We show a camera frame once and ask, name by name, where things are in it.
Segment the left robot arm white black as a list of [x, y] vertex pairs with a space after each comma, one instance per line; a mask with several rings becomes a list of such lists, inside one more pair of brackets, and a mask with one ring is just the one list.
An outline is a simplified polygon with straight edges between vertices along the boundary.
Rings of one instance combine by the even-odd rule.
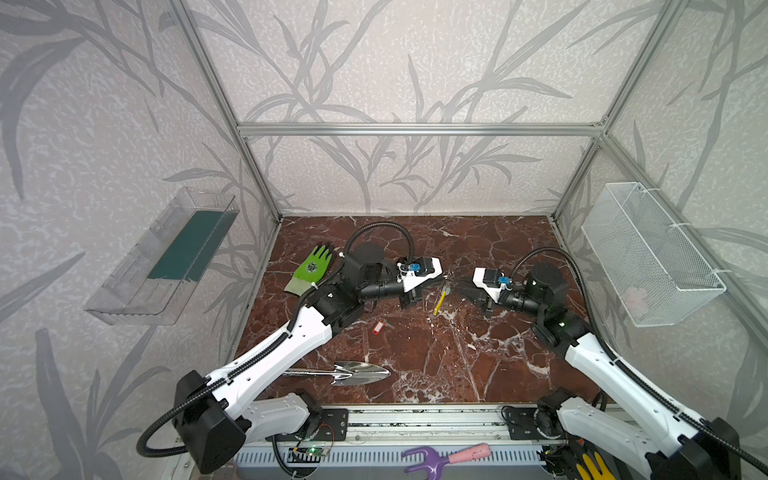
[[338, 267], [310, 285], [289, 320], [258, 345], [206, 376], [192, 370], [176, 386], [173, 407], [139, 436], [145, 458], [189, 454], [202, 474], [234, 458], [248, 442], [307, 429], [322, 413], [307, 394], [260, 394], [305, 355], [358, 321], [369, 303], [420, 300], [441, 278], [436, 257], [417, 256], [410, 232], [379, 221], [355, 231]]

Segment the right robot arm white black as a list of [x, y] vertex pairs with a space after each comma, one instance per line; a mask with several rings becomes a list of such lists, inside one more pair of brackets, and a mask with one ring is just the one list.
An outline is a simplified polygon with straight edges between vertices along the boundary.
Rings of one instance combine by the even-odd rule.
[[537, 340], [598, 385], [634, 420], [628, 425], [559, 390], [542, 401], [561, 430], [596, 445], [647, 479], [739, 479], [742, 465], [766, 463], [740, 446], [725, 420], [707, 420], [664, 393], [621, 358], [595, 326], [569, 310], [570, 285], [550, 263], [537, 263], [522, 282], [514, 272], [478, 268], [455, 282], [483, 312], [528, 314]]

